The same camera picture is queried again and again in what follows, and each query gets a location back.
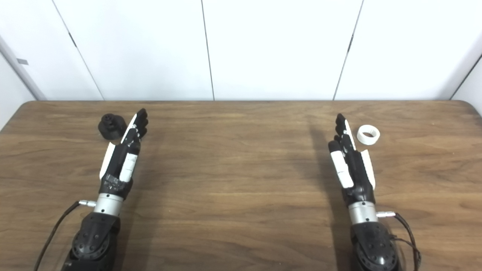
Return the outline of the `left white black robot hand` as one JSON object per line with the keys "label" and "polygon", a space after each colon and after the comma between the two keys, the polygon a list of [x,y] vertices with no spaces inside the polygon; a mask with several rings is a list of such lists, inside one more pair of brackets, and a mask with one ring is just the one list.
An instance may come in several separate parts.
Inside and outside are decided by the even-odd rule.
{"label": "left white black robot hand", "polygon": [[99,194],[126,199],[133,186],[132,176],[140,154],[141,141],[147,133],[148,114],[145,108],[132,117],[120,144],[110,143],[102,162]]}

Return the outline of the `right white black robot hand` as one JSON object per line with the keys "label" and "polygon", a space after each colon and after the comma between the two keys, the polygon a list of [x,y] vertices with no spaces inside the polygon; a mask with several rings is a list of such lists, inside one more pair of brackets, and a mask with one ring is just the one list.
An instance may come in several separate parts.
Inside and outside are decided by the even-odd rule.
{"label": "right white black robot hand", "polygon": [[342,186],[343,201],[346,206],[356,202],[375,204],[375,188],[369,180],[362,152],[354,144],[348,120],[339,113],[335,122],[336,135],[328,143],[328,149]]}

